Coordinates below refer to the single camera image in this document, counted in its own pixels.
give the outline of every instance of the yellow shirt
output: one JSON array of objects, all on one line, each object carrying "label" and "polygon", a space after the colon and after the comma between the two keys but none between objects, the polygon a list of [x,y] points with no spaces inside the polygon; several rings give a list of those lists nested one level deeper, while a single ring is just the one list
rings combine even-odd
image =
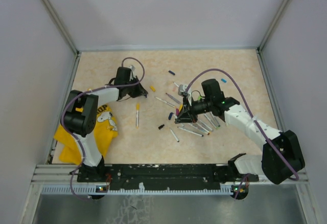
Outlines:
[{"label": "yellow shirt", "polygon": [[[112,110],[108,104],[102,105],[98,108],[97,121],[94,128],[94,138],[99,152],[103,157],[106,156],[112,138],[117,137],[117,121],[112,115]],[[59,125],[54,139],[65,145],[62,150],[59,160],[64,163],[80,164],[82,161],[81,153],[74,138],[67,133],[64,128]]]}]

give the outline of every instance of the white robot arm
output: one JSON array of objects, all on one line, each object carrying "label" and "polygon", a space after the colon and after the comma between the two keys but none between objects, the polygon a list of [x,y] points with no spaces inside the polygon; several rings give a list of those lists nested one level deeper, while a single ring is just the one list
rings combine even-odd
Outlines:
[{"label": "white robot arm", "polygon": [[204,97],[194,101],[191,90],[187,89],[186,85],[179,87],[178,94],[183,96],[183,107],[175,123],[195,123],[197,115],[212,112],[226,124],[231,124],[242,131],[263,153],[262,155],[243,153],[234,157],[233,166],[239,175],[265,174],[273,183],[280,184],[293,175],[294,172],[290,168],[296,172],[304,168],[305,162],[295,133],[290,130],[282,132],[256,117],[252,118],[237,100],[232,97],[225,98],[216,79],[202,82],[202,88]]},{"label": "white robot arm", "polygon": [[[103,161],[102,155],[98,150],[93,132],[96,124],[98,107],[112,101],[121,100],[125,95],[129,95],[130,97],[135,98],[138,96],[146,97],[148,94],[148,92],[142,87],[140,83],[129,87],[119,87],[120,85],[133,84],[138,82],[138,78],[135,75],[134,70],[135,67],[132,65],[128,68],[119,67],[116,77],[111,79],[107,85],[107,87],[109,87],[112,85],[111,82],[114,81],[113,85],[118,87],[103,88],[94,92],[90,92],[90,94],[82,95],[69,106],[67,112],[64,115],[65,128],[68,129],[73,134],[73,136],[79,139],[81,142],[85,152],[83,164],[90,169],[97,167],[99,168],[101,161]],[[69,104],[70,101],[75,99],[76,96],[80,94],[80,91],[71,91],[67,100],[67,104]],[[78,112],[76,111],[76,108],[83,108],[83,111]],[[79,143],[77,143],[77,145],[82,154],[82,148],[80,147]]]}]

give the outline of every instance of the beige table surface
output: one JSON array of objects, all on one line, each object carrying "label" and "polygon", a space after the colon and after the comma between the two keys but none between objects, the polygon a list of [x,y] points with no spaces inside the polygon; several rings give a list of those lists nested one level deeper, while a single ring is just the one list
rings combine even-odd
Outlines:
[{"label": "beige table surface", "polygon": [[[173,120],[168,120],[168,115],[174,112],[174,108],[154,98],[158,96],[174,104],[174,101],[165,95],[167,92],[182,101],[177,95],[173,81],[188,84],[200,72],[219,68],[234,77],[253,114],[268,125],[276,127],[255,50],[86,52],[82,53],[73,89],[84,91],[103,86],[115,77],[122,59],[129,56],[143,63],[146,75],[142,85],[149,95],[147,98],[138,97],[110,103],[113,115],[118,120],[119,136],[113,139],[110,145],[105,157],[106,163],[225,163],[238,153],[261,153],[245,135],[233,126],[225,126],[219,118],[221,127],[209,136],[198,137],[178,129]],[[128,60],[125,64],[134,65],[136,74],[141,77],[142,69],[137,62]],[[168,73],[168,70],[175,72],[176,76]],[[219,81],[226,97],[232,96],[244,105],[233,83],[219,72],[203,75],[194,83],[192,90],[197,89],[203,94],[201,82],[209,78]],[[227,83],[221,82],[221,78],[226,79]],[[150,90],[150,85],[156,88],[155,93]],[[141,106],[139,129],[135,128],[137,102]],[[203,115],[199,117],[209,124]],[[165,127],[158,130],[161,124]],[[172,136],[169,127],[175,131],[179,143]],[[53,163],[61,163],[58,159],[61,150],[62,145],[58,143]]]}]

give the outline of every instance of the pen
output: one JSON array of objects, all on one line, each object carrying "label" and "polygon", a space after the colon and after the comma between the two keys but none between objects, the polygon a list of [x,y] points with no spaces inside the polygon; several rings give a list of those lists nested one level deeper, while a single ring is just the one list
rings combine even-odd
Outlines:
[{"label": "pen", "polygon": [[166,95],[168,95],[169,98],[171,98],[173,101],[175,101],[177,104],[181,104],[181,102],[179,100],[177,100],[174,96],[166,93]]},{"label": "pen", "polygon": [[213,131],[213,129],[207,125],[205,122],[203,122],[201,119],[198,119],[200,123],[202,123],[204,126],[206,126],[210,131]]},{"label": "pen", "polygon": [[213,125],[213,127],[215,127],[216,129],[218,129],[217,126],[213,123],[213,121],[210,119],[210,117],[208,117],[207,114],[204,114],[204,116],[209,120],[209,122]]},{"label": "pen", "polygon": [[201,131],[202,133],[205,133],[206,135],[209,135],[209,133],[207,131],[202,130],[201,128],[198,128],[197,126],[195,126],[192,123],[188,123],[189,126],[191,126],[192,128],[197,129],[198,131]]},{"label": "pen", "polygon": [[179,139],[177,138],[177,136],[176,136],[176,134],[173,132],[173,130],[172,130],[171,128],[169,128],[169,129],[170,129],[170,132],[173,134],[175,140],[176,140],[177,142],[179,142]]},{"label": "pen", "polygon": [[201,124],[196,123],[200,128],[202,128],[204,131],[206,131],[208,134],[210,133],[209,130],[207,130],[205,127],[203,127]]},{"label": "pen", "polygon": [[136,128],[138,128],[138,110],[139,110],[139,103],[136,104]]},{"label": "pen", "polygon": [[181,130],[184,130],[184,131],[186,131],[186,132],[192,133],[192,134],[194,134],[194,135],[197,135],[197,136],[201,136],[201,137],[203,137],[202,134],[200,134],[200,133],[195,133],[195,132],[193,132],[193,131],[191,131],[191,130],[188,130],[188,129],[186,129],[186,128],[182,128],[182,127],[177,127],[177,128],[179,128],[179,129],[181,129]]},{"label": "pen", "polygon": [[176,108],[173,104],[167,102],[166,100],[162,100],[161,98],[158,98],[158,97],[156,97],[156,96],[155,96],[155,98],[156,98],[157,100],[160,100],[161,102],[167,104],[167,105],[170,105],[170,106],[173,107],[173,108]]},{"label": "pen", "polygon": [[210,114],[211,114],[213,120],[218,124],[218,128],[219,128],[220,127],[220,124],[219,124],[217,118],[213,115],[213,113],[211,111],[210,111]]}]

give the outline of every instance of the white wall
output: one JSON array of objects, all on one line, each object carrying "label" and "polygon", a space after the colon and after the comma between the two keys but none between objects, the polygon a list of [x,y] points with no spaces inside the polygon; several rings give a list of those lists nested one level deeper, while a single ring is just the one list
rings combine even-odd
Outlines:
[{"label": "white wall", "polygon": [[50,0],[79,50],[257,47],[282,0]]},{"label": "white wall", "polygon": [[288,129],[298,135],[327,220],[327,0],[292,0],[264,49]]},{"label": "white wall", "polygon": [[40,0],[0,0],[0,222],[18,223],[44,163],[73,53]]}]

